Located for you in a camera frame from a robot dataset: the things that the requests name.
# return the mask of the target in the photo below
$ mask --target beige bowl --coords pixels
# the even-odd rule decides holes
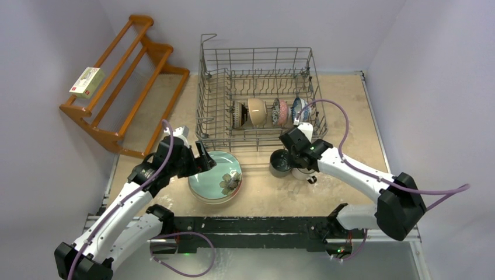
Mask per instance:
[[[266,105],[263,100],[258,98],[249,98],[247,101],[249,118],[253,125],[264,124],[266,121]]]

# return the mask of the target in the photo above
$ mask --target flower pattern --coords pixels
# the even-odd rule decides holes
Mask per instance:
[[[223,181],[220,182],[220,187],[223,188],[222,194],[232,194],[240,184],[240,173],[233,172],[232,175],[225,174],[222,176]]]

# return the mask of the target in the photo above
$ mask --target wooden shelf rail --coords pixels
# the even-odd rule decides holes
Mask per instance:
[[[131,27],[136,28],[137,37],[131,43],[131,45],[124,53],[122,58],[119,60],[115,68],[113,68],[111,73],[105,79],[100,89],[92,96],[92,99],[90,100],[88,106],[85,108],[74,106],[73,103],[76,100],[76,97],[74,95],[71,96],[67,100],[67,102],[60,105],[60,110],[62,110],[69,118],[74,120],[74,122],[76,122],[84,131],[86,131],[93,139],[96,140],[96,142],[100,143],[101,146],[103,146],[105,149],[114,153],[121,153],[123,155],[133,156],[136,158],[144,158],[145,155],[150,153],[154,143],[156,142],[156,139],[160,135],[160,131],[162,130],[160,122],[158,122],[158,124],[156,125],[153,136],[149,140],[149,143],[144,151],[136,151],[136,150],[134,151],[134,150],[125,149],[119,144],[119,142],[121,142],[121,140],[124,138],[127,129],[129,128],[129,125],[131,124],[134,116],[136,115],[136,112],[138,111],[140,105],[142,104],[143,100],[145,99],[146,95],[151,89],[156,78],[158,77],[159,74],[165,74],[165,73],[182,75],[182,79],[180,80],[179,85],[177,86],[170,100],[170,103],[165,109],[165,112],[163,112],[163,116],[162,116],[163,119],[163,118],[168,118],[170,112],[172,111],[173,106],[177,101],[177,98],[179,97],[180,92],[182,91],[182,88],[184,87],[184,84],[187,81],[187,78],[189,77],[188,69],[171,66],[167,63],[167,59],[173,52],[173,47],[171,45],[155,43],[152,40],[150,40],[148,36],[146,36],[147,30],[153,25],[153,23],[154,23],[153,19],[149,16],[131,15],[129,17],[129,21],[127,22],[127,24],[124,26],[124,28],[122,28],[122,30],[119,32],[117,37],[111,42],[111,44],[108,46],[108,48],[100,57],[100,59],[98,59],[98,61],[95,63],[94,67],[102,66],[104,61],[107,59],[110,53],[115,49],[115,46],[127,33],[129,28]],[[88,123],[87,121],[84,120],[84,118],[91,117],[93,113],[96,113],[93,111],[95,105],[98,103],[98,101],[100,101],[104,92],[106,92],[106,90],[108,89],[110,83],[113,81],[113,79],[115,79],[117,73],[121,70],[124,63],[129,58],[129,56],[131,55],[131,53],[134,51],[134,49],[139,43],[142,44],[141,51],[138,53],[138,55],[133,60],[129,68],[126,70],[125,74],[120,79],[117,86],[110,94],[109,98],[105,101],[100,111],[97,112],[97,115],[94,118],[94,120],[91,123]],[[148,54],[149,58],[151,59],[152,63],[155,65],[156,69],[155,72],[153,72],[153,74],[151,75],[146,85],[144,86],[141,94],[139,95],[137,102],[132,107],[129,115],[124,121],[124,124],[120,127],[119,131],[106,131],[98,128],[99,123],[101,122],[104,115],[107,113],[112,102],[114,102],[120,90],[123,88],[123,86],[125,85],[129,77],[133,73],[134,69],[136,68],[136,66],[138,65],[138,63],[145,54]]]

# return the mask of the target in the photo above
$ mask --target pink patterned bowl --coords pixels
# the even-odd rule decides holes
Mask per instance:
[[[289,106],[282,99],[275,98],[271,107],[271,120],[274,125],[284,125],[289,116]]]

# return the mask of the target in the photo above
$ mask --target black cup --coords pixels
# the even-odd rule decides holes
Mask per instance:
[[[276,150],[270,156],[270,173],[277,177],[282,178],[291,173],[291,166],[289,164],[289,151]]]

